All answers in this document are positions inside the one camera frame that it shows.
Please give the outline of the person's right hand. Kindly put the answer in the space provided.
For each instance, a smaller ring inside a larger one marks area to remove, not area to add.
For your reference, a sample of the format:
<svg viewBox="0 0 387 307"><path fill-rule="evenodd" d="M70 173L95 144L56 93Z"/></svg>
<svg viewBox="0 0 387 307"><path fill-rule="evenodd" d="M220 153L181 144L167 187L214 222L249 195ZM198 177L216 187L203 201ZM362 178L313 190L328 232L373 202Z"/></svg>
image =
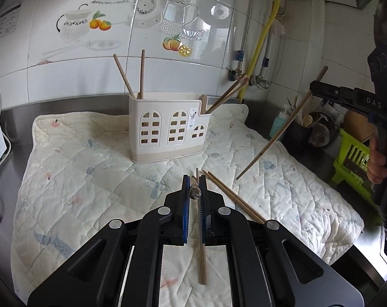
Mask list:
<svg viewBox="0 0 387 307"><path fill-rule="evenodd" d="M381 184L387 178L386 157L378 151L377 137L372 137L370 141L370 159L367 168L368 179L373 184Z"/></svg>

